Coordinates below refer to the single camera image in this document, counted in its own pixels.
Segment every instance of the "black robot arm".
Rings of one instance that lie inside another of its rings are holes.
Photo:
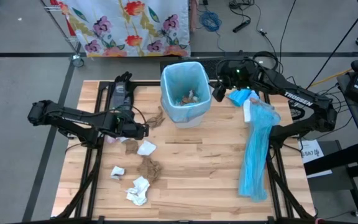
[[[259,65],[251,58],[222,60],[217,64],[217,84],[213,95],[221,101],[226,89],[252,89],[269,95],[282,95],[311,108],[314,113],[307,119],[287,125],[276,125],[270,132],[270,143],[281,148],[284,140],[310,131],[332,131],[335,128],[337,112],[332,99],[308,91],[290,83],[275,70]]]
[[[94,114],[43,100],[33,103],[27,119],[34,126],[49,124],[57,127],[65,136],[73,134],[88,147],[96,147],[100,133],[114,138],[127,137],[136,140],[149,135],[149,125],[136,123],[132,111],[121,111],[119,108],[116,111],[118,112]]]

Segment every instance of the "floral curtain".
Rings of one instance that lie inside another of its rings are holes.
[[[88,57],[190,55],[188,0],[62,0]]]

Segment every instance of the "concrete floor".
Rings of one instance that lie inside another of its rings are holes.
[[[285,20],[292,0],[255,0],[262,10],[259,28],[268,33],[278,51]],[[255,31],[259,11],[250,7],[246,14],[252,18],[249,26],[234,34],[231,30],[241,22],[226,7],[228,1],[209,0],[210,11],[216,12],[223,24],[219,33],[221,48],[229,52],[243,50],[257,52],[269,50],[269,44]],[[1,0],[0,52],[70,52],[70,48],[34,0]],[[64,25],[60,13],[55,13]],[[283,41],[283,52],[331,52],[358,16],[354,0],[297,1]],[[358,52],[354,39],[358,36],[358,24],[349,34],[338,52]],[[217,35],[198,29],[191,35],[193,52],[219,52]],[[298,85],[307,84],[326,60],[321,57],[284,57],[284,75],[293,75]],[[74,70],[65,105],[75,107],[83,80],[112,80],[125,71],[134,74],[133,79],[158,79],[159,62],[172,58],[86,58],[85,66]],[[358,57],[334,57],[327,64],[318,80],[350,67]],[[32,127],[26,117],[31,103],[44,99],[58,101],[69,61],[66,57],[0,58],[0,223],[20,222],[29,199],[35,173],[40,162],[49,127]],[[328,89],[335,80],[312,88],[313,91]],[[350,118],[350,113],[339,115],[337,127]],[[320,133],[311,133],[315,138]],[[346,128],[327,135],[321,140],[338,139],[342,147],[358,142],[358,131],[353,121]],[[64,160],[67,139],[57,134],[52,153],[35,207],[33,220],[50,217],[54,195]],[[349,192],[314,192],[313,201],[319,217],[331,217],[354,210]],[[349,214],[334,218],[358,222]]]

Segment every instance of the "wooden tabletop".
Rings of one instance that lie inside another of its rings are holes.
[[[98,85],[99,81],[84,81],[79,110],[94,111]],[[160,97],[159,86],[138,86],[134,106],[148,119],[158,113]],[[280,124],[292,123],[287,99],[270,96],[270,101],[281,116]],[[266,201],[255,203],[249,197],[237,195],[239,171],[249,134],[242,108],[234,107],[227,98],[221,103],[213,99],[202,123],[191,129],[177,129],[167,115],[164,117],[162,125],[150,129],[149,137],[145,138],[157,146],[151,158],[163,167],[160,179],[147,191],[147,203],[138,207],[126,200],[125,193],[134,186],[132,181],[140,176],[137,167],[142,158],[137,154],[125,155],[125,145],[119,142],[105,142],[93,219],[100,215],[107,220],[266,220],[267,216],[275,216],[267,169],[264,176],[264,189],[268,193]],[[143,122],[138,114],[135,120]],[[69,141],[69,146],[76,143],[78,140]],[[285,143],[298,148],[294,139],[287,139]],[[286,147],[281,152],[289,189],[306,211],[314,215],[300,153]],[[52,216],[62,212],[76,194],[85,153],[86,149],[81,146],[67,152]],[[110,178],[114,166],[125,168],[121,180]],[[277,189],[282,214],[286,216],[283,195],[278,186]],[[89,190],[85,195],[83,215],[88,195]]]

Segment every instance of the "crumpled tissue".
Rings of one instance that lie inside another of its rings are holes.
[[[144,141],[143,144],[139,147],[137,151],[138,155],[149,156],[156,149],[156,145],[152,144],[149,141]]]
[[[110,177],[112,179],[119,180],[119,175],[124,175],[124,173],[125,170],[123,168],[115,166],[111,171]]]
[[[127,199],[131,200],[135,205],[141,206],[147,202],[146,191],[150,187],[149,181],[140,176],[133,183],[135,187],[126,190]]]

